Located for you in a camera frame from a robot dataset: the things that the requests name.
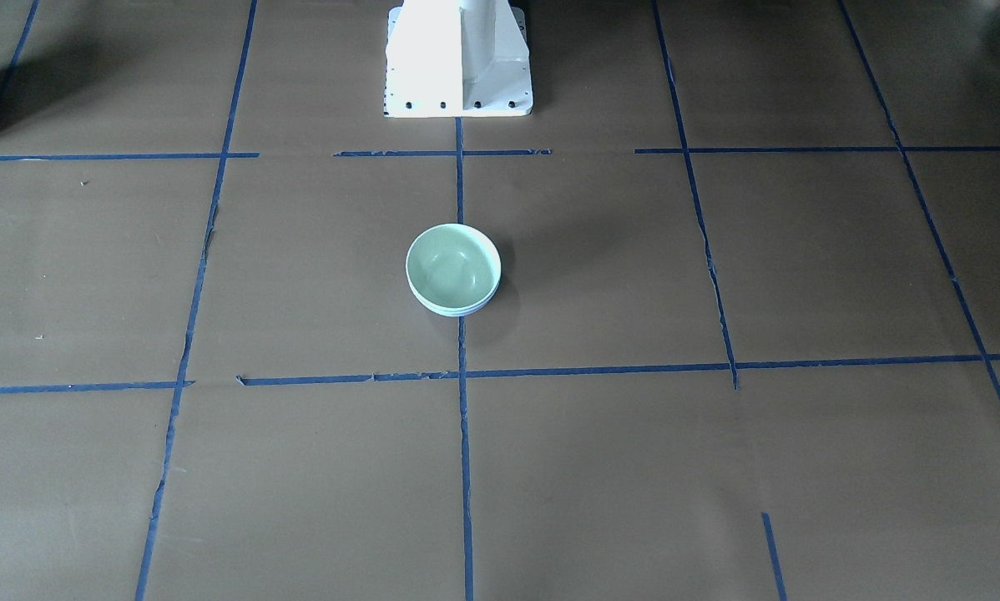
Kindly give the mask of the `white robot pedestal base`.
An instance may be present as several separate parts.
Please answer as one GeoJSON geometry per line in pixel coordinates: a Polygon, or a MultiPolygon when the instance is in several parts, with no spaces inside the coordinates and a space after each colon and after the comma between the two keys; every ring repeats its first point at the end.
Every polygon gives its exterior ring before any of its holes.
{"type": "Polygon", "coordinates": [[[527,20],[508,1],[405,1],[388,13],[382,113],[519,118],[534,96],[527,20]]]}

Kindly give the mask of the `green bowl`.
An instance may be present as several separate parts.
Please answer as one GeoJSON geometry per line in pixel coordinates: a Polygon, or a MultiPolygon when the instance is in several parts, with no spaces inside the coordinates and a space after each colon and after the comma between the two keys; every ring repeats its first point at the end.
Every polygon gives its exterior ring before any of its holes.
{"type": "Polygon", "coordinates": [[[499,289],[503,263],[488,236],[469,225],[435,225],[413,240],[405,274],[412,288],[431,295],[482,294],[499,289]]]}

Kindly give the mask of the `blue bowl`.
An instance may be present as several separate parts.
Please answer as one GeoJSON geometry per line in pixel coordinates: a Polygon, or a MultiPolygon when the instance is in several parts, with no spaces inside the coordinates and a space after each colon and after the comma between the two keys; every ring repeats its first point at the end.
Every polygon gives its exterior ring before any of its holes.
{"type": "Polygon", "coordinates": [[[462,318],[480,311],[496,295],[497,289],[482,294],[431,295],[429,290],[412,288],[412,295],[428,311],[446,318],[462,318]]]}

